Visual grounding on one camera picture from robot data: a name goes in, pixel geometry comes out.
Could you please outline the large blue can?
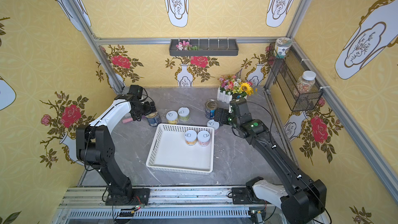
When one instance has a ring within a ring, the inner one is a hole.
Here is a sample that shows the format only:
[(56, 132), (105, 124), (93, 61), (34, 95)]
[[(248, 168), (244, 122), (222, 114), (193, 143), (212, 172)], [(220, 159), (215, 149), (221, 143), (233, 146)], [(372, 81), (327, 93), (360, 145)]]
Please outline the large blue can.
[(151, 127), (157, 127), (162, 122), (158, 112), (148, 114), (145, 117)]
[(205, 116), (208, 119), (214, 119), (217, 108), (218, 108), (218, 103), (216, 100), (213, 99), (208, 100), (205, 103)]

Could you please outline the small pink can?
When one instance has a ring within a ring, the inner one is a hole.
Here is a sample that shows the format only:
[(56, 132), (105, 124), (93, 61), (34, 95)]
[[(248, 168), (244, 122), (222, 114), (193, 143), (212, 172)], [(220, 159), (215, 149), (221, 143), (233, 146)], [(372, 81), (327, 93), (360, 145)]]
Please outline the small pink can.
[(200, 131), (197, 134), (197, 140), (200, 146), (208, 146), (210, 143), (210, 133), (208, 131)]

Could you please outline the small orange can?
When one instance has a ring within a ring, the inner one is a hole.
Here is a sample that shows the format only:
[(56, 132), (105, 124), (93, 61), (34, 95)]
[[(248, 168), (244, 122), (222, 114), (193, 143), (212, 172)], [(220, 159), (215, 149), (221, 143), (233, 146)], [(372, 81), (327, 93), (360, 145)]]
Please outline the small orange can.
[(185, 142), (189, 146), (193, 146), (197, 143), (198, 134), (195, 130), (188, 130), (184, 134)]

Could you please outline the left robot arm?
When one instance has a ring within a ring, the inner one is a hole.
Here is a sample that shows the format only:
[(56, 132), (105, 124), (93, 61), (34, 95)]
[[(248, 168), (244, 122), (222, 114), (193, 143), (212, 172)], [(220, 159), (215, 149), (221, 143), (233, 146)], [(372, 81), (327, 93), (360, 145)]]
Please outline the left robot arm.
[(76, 130), (76, 157), (85, 166), (97, 171), (107, 184), (108, 205), (146, 203), (149, 189), (134, 189), (115, 159), (115, 144), (111, 133), (123, 116), (130, 114), (134, 121), (156, 112), (155, 102), (138, 85), (124, 88), (110, 107), (89, 124)]

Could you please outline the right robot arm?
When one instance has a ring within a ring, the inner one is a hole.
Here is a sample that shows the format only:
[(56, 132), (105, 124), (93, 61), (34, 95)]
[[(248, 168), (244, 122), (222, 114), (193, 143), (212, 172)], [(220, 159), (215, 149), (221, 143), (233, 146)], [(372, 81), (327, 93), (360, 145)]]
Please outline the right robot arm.
[(257, 198), (281, 209), (291, 224), (307, 224), (326, 212), (325, 184), (312, 180), (277, 145), (269, 127), (254, 119), (246, 99), (235, 99), (229, 109), (217, 108), (214, 120), (230, 125), (233, 133), (245, 139), (267, 161), (282, 183), (282, 187), (260, 180), (252, 186)]

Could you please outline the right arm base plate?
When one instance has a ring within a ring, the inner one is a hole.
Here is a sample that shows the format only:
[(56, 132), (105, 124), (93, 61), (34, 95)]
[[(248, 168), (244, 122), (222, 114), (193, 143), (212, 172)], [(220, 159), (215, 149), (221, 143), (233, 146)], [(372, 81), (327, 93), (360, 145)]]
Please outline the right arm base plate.
[(247, 187), (232, 188), (230, 197), (235, 205), (256, 204), (259, 201), (254, 191)]

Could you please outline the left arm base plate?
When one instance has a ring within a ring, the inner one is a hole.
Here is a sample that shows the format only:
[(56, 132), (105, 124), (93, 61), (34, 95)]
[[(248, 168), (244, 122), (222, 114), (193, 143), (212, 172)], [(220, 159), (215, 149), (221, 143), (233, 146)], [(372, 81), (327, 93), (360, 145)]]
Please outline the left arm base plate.
[(122, 194), (111, 193), (107, 197), (105, 205), (147, 205), (150, 196), (149, 188), (131, 188)]

